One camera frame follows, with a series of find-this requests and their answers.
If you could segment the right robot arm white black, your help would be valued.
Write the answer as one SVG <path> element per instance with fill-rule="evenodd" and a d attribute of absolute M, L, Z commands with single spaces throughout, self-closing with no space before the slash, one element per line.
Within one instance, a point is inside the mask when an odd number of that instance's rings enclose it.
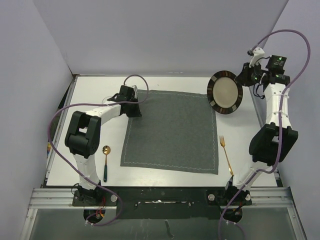
<path fill-rule="evenodd" d="M 289 120 L 288 99 L 290 77 L 284 74 L 286 57 L 271 55 L 265 69 L 261 68 L 264 54 L 251 54 L 250 62 L 243 65 L 235 81 L 242 86 L 263 87 L 266 100 L 265 124 L 252 138 L 249 161 L 232 176 L 222 192 L 223 200 L 230 205 L 249 194 L 253 182 L 262 174 L 270 174 L 282 162 L 298 139 L 298 132 Z"/>

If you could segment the grey cloth placemat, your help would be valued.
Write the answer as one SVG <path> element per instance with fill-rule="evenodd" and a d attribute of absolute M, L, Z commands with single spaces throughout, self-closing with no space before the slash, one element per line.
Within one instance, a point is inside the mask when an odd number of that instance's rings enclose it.
<path fill-rule="evenodd" d="M 216 112 L 205 94 L 138 90 L 141 117 L 129 118 L 122 167 L 219 173 Z"/>

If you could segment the dark rimmed dinner plate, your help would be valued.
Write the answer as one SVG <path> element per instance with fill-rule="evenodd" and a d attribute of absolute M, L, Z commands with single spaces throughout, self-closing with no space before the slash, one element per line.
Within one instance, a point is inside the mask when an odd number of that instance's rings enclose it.
<path fill-rule="evenodd" d="M 235 81 L 235 78 L 234 73 L 221 70 L 212 75 L 208 81 L 207 99 L 213 110 L 219 114 L 232 114 L 242 102 L 243 87 Z"/>

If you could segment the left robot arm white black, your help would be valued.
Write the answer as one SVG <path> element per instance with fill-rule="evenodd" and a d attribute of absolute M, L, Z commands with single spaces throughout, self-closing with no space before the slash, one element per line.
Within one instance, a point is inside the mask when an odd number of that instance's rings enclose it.
<path fill-rule="evenodd" d="M 101 181 L 95 162 L 101 126 L 123 114 L 129 118 L 141 117 L 137 90 L 135 85 L 122 85 L 119 93 L 108 98 L 104 106 L 86 112 L 75 111 L 71 116 L 64 143 L 76 161 L 77 170 L 83 174 L 77 188 L 79 196 L 92 206 L 100 203 L 103 194 L 98 187 Z"/>

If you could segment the gold fork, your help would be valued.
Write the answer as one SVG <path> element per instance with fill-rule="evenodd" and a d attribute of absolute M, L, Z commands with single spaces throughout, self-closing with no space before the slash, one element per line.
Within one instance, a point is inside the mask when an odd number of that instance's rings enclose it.
<path fill-rule="evenodd" d="M 228 158 L 227 151 L 226 151 L 226 143 L 225 143 L 225 138 L 224 138 L 223 135 L 219 136 L 219 142 L 220 142 L 221 147 L 223 148 L 223 151 L 224 151 L 224 154 L 225 154 L 225 157 L 226 157 L 226 161 L 227 161 L 227 164 L 228 164 L 229 172 L 230 172 L 230 174 L 232 176 L 234 176 L 234 172 L 233 172 L 233 169 L 232 169 L 232 166 L 231 166 L 231 163 L 230 163 L 230 160 Z"/>

